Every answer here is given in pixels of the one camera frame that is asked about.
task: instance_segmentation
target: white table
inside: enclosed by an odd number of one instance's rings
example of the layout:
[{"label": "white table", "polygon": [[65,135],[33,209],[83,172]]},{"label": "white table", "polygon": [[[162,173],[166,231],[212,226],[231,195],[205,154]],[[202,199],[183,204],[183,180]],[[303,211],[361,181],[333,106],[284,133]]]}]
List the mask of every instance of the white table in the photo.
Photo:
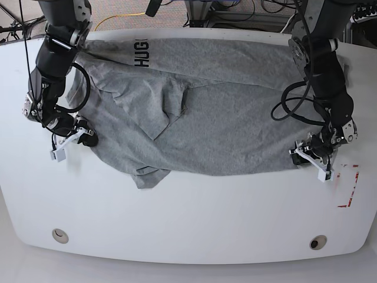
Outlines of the white table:
[{"label": "white table", "polygon": [[[131,29],[90,39],[218,38],[287,45],[289,36],[223,29]],[[31,68],[41,40],[28,43]],[[359,139],[340,149],[338,182],[311,167],[249,176],[171,172],[157,187],[132,179],[84,146],[52,162],[51,135],[21,113],[27,92],[23,43],[0,47],[0,186],[18,237],[28,245],[81,255],[179,264],[245,264],[346,254],[365,242],[377,211],[377,52],[341,44],[350,66]],[[358,164],[344,169],[341,164]],[[352,205],[346,208],[359,179]],[[52,237],[62,229],[63,245]],[[311,240],[325,235],[319,251]]]}]

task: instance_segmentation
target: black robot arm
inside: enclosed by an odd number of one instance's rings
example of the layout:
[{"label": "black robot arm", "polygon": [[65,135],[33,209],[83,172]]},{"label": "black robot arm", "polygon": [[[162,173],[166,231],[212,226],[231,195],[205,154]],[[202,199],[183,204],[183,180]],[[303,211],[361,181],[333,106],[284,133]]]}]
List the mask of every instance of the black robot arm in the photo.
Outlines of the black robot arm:
[{"label": "black robot arm", "polygon": [[[308,140],[296,141],[291,154],[295,164],[319,159],[331,178],[330,157],[341,145],[353,142],[357,136],[352,118],[353,100],[348,94],[343,69],[336,56],[338,38],[352,17],[359,0],[311,0],[299,10],[300,21],[296,23],[289,45],[293,58],[308,88],[314,91],[313,105],[325,120],[319,134],[309,135]],[[282,105],[287,113],[285,96]],[[302,116],[291,116],[302,120]]]},{"label": "black robot arm", "polygon": [[70,110],[57,104],[65,91],[65,78],[72,67],[82,72],[89,82],[85,70],[74,61],[92,26],[91,5],[87,0],[38,2],[47,19],[46,35],[37,55],[36,67],[31,73],[24,114],[57,136],[69,137],[76,134],[78,129],[85,128],[79,143],[95,146],[98,138],[94,131],[89,129],[85,121],[70,115],[86,103],[90,87],[78,108]]}]

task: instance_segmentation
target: gray t-shirt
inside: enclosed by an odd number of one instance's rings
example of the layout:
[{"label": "gray t-shirt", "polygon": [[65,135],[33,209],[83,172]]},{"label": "gray t-shirt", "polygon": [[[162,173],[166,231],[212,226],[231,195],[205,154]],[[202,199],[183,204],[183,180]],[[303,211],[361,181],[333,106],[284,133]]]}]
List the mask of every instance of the gray t-shirt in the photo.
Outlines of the gray t-shirt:
[{"label": "gray t-shirt", "polygon": [[[92,150],[139,188],[154,187],[171,170],[294,169],[288,150],[320,130],[270,117],[282,91],[302,80],[288,47],[174,38],[89,41],[85,49],[91,55],[80,53],[77,63],[91,77],[91,97],[80,114],[98,133]],[[77,72],[71,107],[85,94],[83,82]],[[320,120],[310,103],[298,114]]]}]

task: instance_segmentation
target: round hole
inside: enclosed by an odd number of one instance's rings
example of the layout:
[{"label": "round hole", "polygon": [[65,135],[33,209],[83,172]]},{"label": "round hole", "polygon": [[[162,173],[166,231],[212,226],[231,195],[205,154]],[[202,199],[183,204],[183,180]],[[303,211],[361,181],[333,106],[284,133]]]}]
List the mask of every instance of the round hole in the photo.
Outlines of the round hole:
[{"label": "round hole", "polygon": [[314,251],[318,251],[326,245],[327,241],[328,239],[326,236],[323,236],[323,235],[317,236],[311,240],[310,248]]},{"label": "round hole", "polygon": [[310,246],[312,247],[312,249],[315,249],[316,247],[318,247],[318,241],[313,241]]},{"label": "round hole", "polygon": [[52,230],[52,237],[58,242],[58,243],[68,243],[68,235],[60,229],[54,229]]}]

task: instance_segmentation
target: wire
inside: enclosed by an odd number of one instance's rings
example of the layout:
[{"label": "wire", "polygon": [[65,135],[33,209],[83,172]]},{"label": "wire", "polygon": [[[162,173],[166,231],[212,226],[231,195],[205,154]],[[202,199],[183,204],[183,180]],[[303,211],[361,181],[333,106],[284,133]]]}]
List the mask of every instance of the wire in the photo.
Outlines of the wire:
[{"label": "wire", "polygon": [[35,27],[36,25],[38,25],[38,24],[41,24],[41,23],[45,22],[45,21],[47,21],[47,19],[45,18],[45,16],[41,16],[40,18],[35,19],[34,22],[30,23],[30,24],[29,24],[29,26],[30,26],[30,31],[28,32],[29,37],[31,37],[31,33],[32,33],[34,27]]},{"label": "wire", "polygon": [[52,143],[52,150],[55,151],[57,149],[56,145],[55,145],[55,140],[54,140],[54,137],[55,137],[55,134],[52,133],[51,134],[51,143]]},{"label": "wire", "polygon": [[232,27],[232,28],[237,28],[237,29],[244,29],[246,31],[264,31],[264,32],[269,32],[265,29],[261,29],[261,28],[243,28],[243,27],[238,27],[236,25],[232,25],[232,24],[225,24],[225,23],[222,23],[222,22],[219,22],[218,24],[215,24],[215,25],[226,25],[228,27]]},{"label": "wire", "polygon": [[141,16],[141,15],[145,15],[145,12],[144,13],[139,13],[139,14],[124,14],[124,15],[114,15],[114,16],[111,16],[111,17],[108,17],[106,19],[103,19],[102,21],[100,21],[100,23],[95,27],[94,31],[97,30],[97,28],[104,22],[104,21],[107,21],[108,19],[112,19],[112,18],[116,18],[116,17],[131,17],[131,16]]},{"label": "wire", "polygon": [[[305,85],[306,85],[306,82],[301,81],[301,82],[299,82],[299,83],[294,83],[294,84],[291,84],[290,86],[288,86],[288,88],[285,89],[285,91],[284,91],[284,93],[283,93],[283,95],[282,95],[282,102],[279,102],[277,105],[275,105],[275,107],[272,108],[272,110],[271,110],[271,118],[274,119],[274,120],[276,119],[275,116],[274,116],[274,112],[276,111],[276,109],[277,109],[280,105],[283,106],[284,111],[288,113],[288,112],[290,111],[290,109],[288,108],[288,106],[286,105],[286,103],[287,103],[288,101],[291,101],[291,100],[301,100],[301,99],[302,99],[302,97],[292,97],[292,98],[288,98],[288,99],[287,99],[287,95],[288,95],[288,93],[289,93],[290,91],[296,89],[296,88],[303,87],[303,86],[305,86]],[[313,102],[314,104],[317,104],[317,105],[319,105],[321,108],[324,109],[324,107],[323,107],[321,104],[319,104],[317,101],[314,101],[314,100],[309,99],[309,98],[306,98],[306,97],[304,98],[304,100],[311,101],[311,102]],[[296,120],[299,120],[299,121],[304,122],[304,123],[309,124],[309,125],[314,125],[314,126],[325,126],[325,125],[326,125],[325,122],[309,120],[309,119],[307,119],[307,118],[305,118],[305,117],[303,117],[303,116],[297,115],[297,114],[292,114],[292,117],[295,118]]]},{"label": "wire", "polygon": [[356,19],[355,19],[355,14],[352,14],[352,19],[353,19],[353,22],[354,22],[356,25],[359,24],[359,23],[356,21]]},{"label": "wire", "polygon": [[182,26],[183,28],[185,28],[185,27],[187,27],[187,26],[189,26],[190,24],[189,24],[189,22],[190,22],[190,18],[189,18],[189,13],[186,13],[186,15],[187,15],[187,21],[184,23],[184,25]]},{"label": "wire", "polygon": [[241,0],[233,1],[233,3],[230,6],[227,6],[227,5],[221,4],[220,1],[218,1],[217,5],[223,8],[232,8],[232,7],[237,6],[239,3],[241,3]]},{"label": "wire", "polygon": [[173,3],[173,2],[174,2],[174,1],[172,0],[172,1],[167,2],[167,3],[165,3],[165,4],[161,4],[160,6],[167,6],[167,5],[169,5],[169,4]]},{"label": "wire", "polygon": [[282,29],[282,31],[280,32],[281,34],[287,29],[287,27],[289,26],[291,20],[295,17],[296,13],[294,13],[292,16],[290,16],[290,18],[288,19],[287,21],[287,24],[284,26],[284,28]]},{"label": "wire", "polygon": [[79,64],[77,63],[73,63],[72,64],[72,67],[75,67],[76,69],[78,69],[80,72],[82,72],[82,74],[84,75],[85,77],[85,81],[87,83],[87,91],[86,91],[86,94],[85,94],[85,97],[84,97],[84,100],[82,101],[82,103],[77,106],[76,108],[73,108],[73,109],[68,109],[68,108],[65,108],[65,107],[62,107],[62,106],[59,106],[59,105],[56,105],[55,106],[55,109],[58,110],[58,111],[61,111],[61,112],[66,112],[66,113],[76,113],[76,112],[79,112],[85,105],[86,103],[88,102],[89,100],[89,97],[90,97],[90,78],[89,78],[89,75],[88,73],[84,70],[84,68],[82,68],[82,66],[80,66]]},{"label": "wire", "polygon": [[285,91],[283,92],[282,94],[282,101],[281,101],[281,104],[285,110],[285,112],[287,112],[287,114],[284,116],[284,117],[281,117],[281,118],[276,118],[274,117],[273,113],[271,115],[271,118],[275,121],[283,121],[283,120],[286,120],[287,118],[289,117],[293,117],[295,119],[297,119],[298,115],[294,115],[295,112],[298,110],[298,108],[300,108],[300,106],[302,105],[302,103],[305,101],[306,97],[307,97],[307,94],[309,93],[309,90],[312,86],[312,83],[311,83],[311,79],[312,79],[312,76],[313,76],[313,73],[314,73],[314,56],[313,56],[313,43],[312,43],[312,40],[310,38],[310,30],[309,30],[309,27],[307,25],[307,22],[305,20],[305,16],[301,10],[301,7],[298,3],[297,0],[293,0],[293,2],[295,3],[296,5],[296,9],[297,9],[297,12],[300,16],[300,19],[302,21],[302,24],[304,26],[304,29],[305,29],[305,32],[306,32],[306,37],[307,37],[307,41],[308,41],[308,44],[309,44],[309,49],[310,49],[310,74],[308,75],[308,78],[307,78],[307,86],[306,86],[306,90],[304,92],[304,95],[302,96],[302,98],[300,99],[300,101],[297,103],[296,107],[294,107],[294,109],[292,111],[287,111],[289,110],[287,105],[286,105],[286,97],[287,95],[289,94],[289,92],[291,90],[293,90],[294,88],[292,88],[292,85],[290,85],[287,89],[285,89]]},{"label": "wire", "polygon": [[19,2],[19,11],[20,11],[20,14],[21,14],[21,25],[22,25],[22,33],[23,33],[23,36],[24,36],[24,43],[25,43],[25,52],[26,52],[26,62],[28,64],[28,74],[29,74],[29,83],[30,83],[30,88],[31,88],[31,94],[32,94],[32,98],[33,98],[33,103],[35,102],[35,95],[34,95],[34,89],[33,89],[33,85],[31,83],[31,73],[30,73],[30,64],[29,64],[29,52],[28,52],[28,45],[26,43],[26,32],[25,32],[25,22],[24,22],[24,13],[22,12],[22,4],[21,4],[21,0],[18,0]]},{"label": "wire", "polygon": [[27,21],[25,22],[31,22],[31,21],[35,21],[36,19],[40,19],[40,18],[44,18],[44,16],[41,16],[41,17],[38,17],[38,18],[34,18],[34,19],[28,19]]},{"label": "wire", "polygon": [[224,20],[224,21],[228,21],[228,22],[244,22],[244,21],[247,21],[248,19],[250,19],[254,14],[255,14],[255,2],[254,2],[254,0],[252,0],[252,3],[253,3],[253,12],[252,12],[252,14],[250,15],[250,16],[248,16],[246,19],[241,19],[241,20],[229,20],[229,19],[224,19],[224,18],[222,18],[222,17],[220,17],[219,15],[216,15],[216,14],[214,14],[214,16],[215,17],[218,17],[218,18],[220,18],[220,19],[222,19],[222,20]]},{"label": "wire", "polygon": [[[265,1],[270,2],[270,3],[274,3],[274,4],[278,4],[278,5],[281,6],[281,8],[278,11],[269,11],[264,6]],[[284,10],[285,8],[295,9],[295,4],[294,3],[287,3],[287,0],[284,0],[284,2],[279,2],[277,0],[260,0],[260,4],[261,4],[263,10],[265,10],[267,13],[270,13],[270,14],[278,13],[278,12]]]},{"label": "wire", "polygon": [[19,40],[19,36],[16,32],[13,32],[12,36],[15,38],[15,40]]},{"label": "wire", "polygon": [[9,41],[9,36],[11,35],[11,32],[7,35],[7,37],[5,38],[5,42],[8,42]]},{"label": "wire", "polygon": [[262,9],[265,10],[267,13],[270,13],[270,14],[275,14],[275,13],[279,13],[281,12],[282,10],[285,9],[285,7],[282,5],[278,10],[276,11],[269,11],[266,9],[266,7],[264,6],[264,0],[260,0],[260,5],[262,6]]}]

